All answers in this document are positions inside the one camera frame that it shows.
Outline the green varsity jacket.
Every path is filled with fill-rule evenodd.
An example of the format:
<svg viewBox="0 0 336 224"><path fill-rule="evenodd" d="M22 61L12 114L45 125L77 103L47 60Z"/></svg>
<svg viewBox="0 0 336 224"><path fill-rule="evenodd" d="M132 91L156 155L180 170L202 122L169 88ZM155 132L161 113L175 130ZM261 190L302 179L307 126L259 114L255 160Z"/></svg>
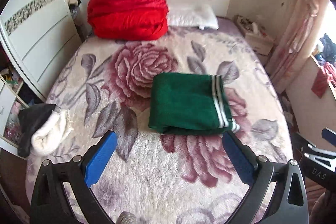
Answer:
<svg viewBox="0 0 336 224"><path fill-rule="evenodd" d="M162 134L238 132L220 75L160 73L153 79L149 128Z"/></svg>

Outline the white sliding wardrobe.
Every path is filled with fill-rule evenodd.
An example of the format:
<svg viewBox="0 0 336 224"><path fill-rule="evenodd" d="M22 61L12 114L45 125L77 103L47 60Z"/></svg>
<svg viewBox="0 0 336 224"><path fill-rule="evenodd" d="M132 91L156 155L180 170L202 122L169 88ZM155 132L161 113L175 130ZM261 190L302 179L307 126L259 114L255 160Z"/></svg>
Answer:
<svg viewBox="0 0 336 224"><path fill-rule="evenodd" d="M81 44L67 0L8 0L1 34L15 69L43 101Z"/></svg>

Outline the white pillow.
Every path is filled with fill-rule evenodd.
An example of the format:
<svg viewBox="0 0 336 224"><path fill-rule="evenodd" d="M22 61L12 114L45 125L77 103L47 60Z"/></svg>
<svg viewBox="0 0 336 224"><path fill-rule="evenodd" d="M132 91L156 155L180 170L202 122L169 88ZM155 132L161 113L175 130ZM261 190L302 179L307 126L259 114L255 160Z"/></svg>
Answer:
<svg viewBox="0 0 336 224"><path fill-rule="evenodd" d="M197 27L200 30L219 29L217 16L207 4L170 6L167 24L172 27Z"/></svg>

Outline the clothes pile on desk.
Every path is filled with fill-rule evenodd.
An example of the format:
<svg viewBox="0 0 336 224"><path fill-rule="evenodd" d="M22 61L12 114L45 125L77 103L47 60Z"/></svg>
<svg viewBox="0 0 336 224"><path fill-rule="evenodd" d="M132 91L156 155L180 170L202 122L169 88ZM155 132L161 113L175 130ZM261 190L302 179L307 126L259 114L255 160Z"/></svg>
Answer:
<svg viewBox="0 0 336 224"><path fill-rule="evenodd" d="M327 34L324 34L319 42L322 44L323 50L315 55L319 70L311 91L318 98L322 98L330 84L335 89L335 43Z"/></svg>

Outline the red folded quilt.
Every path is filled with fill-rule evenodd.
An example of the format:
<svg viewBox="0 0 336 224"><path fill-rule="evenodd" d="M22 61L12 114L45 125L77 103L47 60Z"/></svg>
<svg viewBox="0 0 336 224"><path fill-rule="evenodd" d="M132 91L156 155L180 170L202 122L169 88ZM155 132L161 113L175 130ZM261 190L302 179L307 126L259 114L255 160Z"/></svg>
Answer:
<svg viewBox="0 0 336 224"><path fill-rule="evenodd" d="M87 21L103 39L152 41L168 31L166 0L90 0Z"/></svg>

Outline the white bedside nightstand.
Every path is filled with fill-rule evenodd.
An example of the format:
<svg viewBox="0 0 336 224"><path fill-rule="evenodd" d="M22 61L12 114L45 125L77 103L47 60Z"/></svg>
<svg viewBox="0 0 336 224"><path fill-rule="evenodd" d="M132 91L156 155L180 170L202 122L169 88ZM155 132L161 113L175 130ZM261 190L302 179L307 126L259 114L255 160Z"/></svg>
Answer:
<svg viewBox="0 0 336 224"><path fill-rule="evenodd" d="M264 28L259 27L256 22L252 22L244 16L235 15L234 23L256 53L262 65L265 65L275 45L274 40L265 32Z"/></svg>

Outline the pink floral curtain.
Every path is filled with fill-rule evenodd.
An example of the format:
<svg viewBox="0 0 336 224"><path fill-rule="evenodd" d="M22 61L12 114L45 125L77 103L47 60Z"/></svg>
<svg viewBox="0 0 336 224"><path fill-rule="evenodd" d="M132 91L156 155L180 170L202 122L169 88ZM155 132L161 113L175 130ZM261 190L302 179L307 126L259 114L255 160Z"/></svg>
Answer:
<svg viewBox="0 0 336 224"><path fill-rule="evenodd" d="M266 65L272 85L282 93L303 68L315 47L329 0L290 0L284 32Z"/></svg>

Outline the white desk by window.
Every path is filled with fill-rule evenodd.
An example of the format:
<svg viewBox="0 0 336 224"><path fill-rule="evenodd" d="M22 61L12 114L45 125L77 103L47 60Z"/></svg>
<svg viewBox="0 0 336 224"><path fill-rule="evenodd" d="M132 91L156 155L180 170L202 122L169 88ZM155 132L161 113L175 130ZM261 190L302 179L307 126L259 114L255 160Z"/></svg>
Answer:
<svg viewBox="0 0 336 224"><path fill-rule="evenodd" d="M322 138L324 128L335 130L335 91L330 84L319 98L312 91L320 69L317 60L310 56L294 80L286 88L299 133L318 148L335 151L335 147Z"/></svg>

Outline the white drawer unit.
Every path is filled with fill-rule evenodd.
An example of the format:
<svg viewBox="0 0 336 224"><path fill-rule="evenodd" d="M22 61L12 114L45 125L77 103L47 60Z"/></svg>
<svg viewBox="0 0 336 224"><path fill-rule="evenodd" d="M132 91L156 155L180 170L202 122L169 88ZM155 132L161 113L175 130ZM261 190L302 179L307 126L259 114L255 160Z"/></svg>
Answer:
<svg viewBox="0 0 336 224"><path fill-rule="evenodd" d="M6 123L15 102L15 94L13 91L1 80L1 94L0 94L0 134L3 136Z"/></svg>

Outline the black and white garment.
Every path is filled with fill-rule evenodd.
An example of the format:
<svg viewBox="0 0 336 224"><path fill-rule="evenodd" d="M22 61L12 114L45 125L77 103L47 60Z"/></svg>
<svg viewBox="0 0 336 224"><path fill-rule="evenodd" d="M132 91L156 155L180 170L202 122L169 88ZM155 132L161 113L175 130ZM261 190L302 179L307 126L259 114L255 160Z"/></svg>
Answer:
<svg viewBox="0 0 336 224"><path fill-rule="evenodd" d="M44 157L52 154L71 133L70 113L55 104L40 103L18 114L22 136L18 155Z"/></svg>

